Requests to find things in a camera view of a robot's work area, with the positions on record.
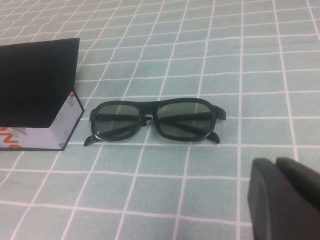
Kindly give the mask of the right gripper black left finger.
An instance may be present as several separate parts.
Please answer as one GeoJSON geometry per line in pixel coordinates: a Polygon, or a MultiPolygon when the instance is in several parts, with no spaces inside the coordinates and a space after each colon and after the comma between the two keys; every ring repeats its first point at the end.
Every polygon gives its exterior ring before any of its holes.
{"type": "Polygon", "coordinates": [[[304,199],[276,161],[252,161],[247,202],[255,240],[320,238],[320,200],[304,199]]]}

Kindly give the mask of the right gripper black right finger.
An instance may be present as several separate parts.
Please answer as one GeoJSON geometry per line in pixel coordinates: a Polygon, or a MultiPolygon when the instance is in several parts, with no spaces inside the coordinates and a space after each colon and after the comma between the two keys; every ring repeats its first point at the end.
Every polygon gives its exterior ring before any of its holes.
{"type": "Polygon", "coordinates": [[[277,158],[276,166],[304,199],[320,199],[320,174],[318,172],[286,157],[277,158]]]}

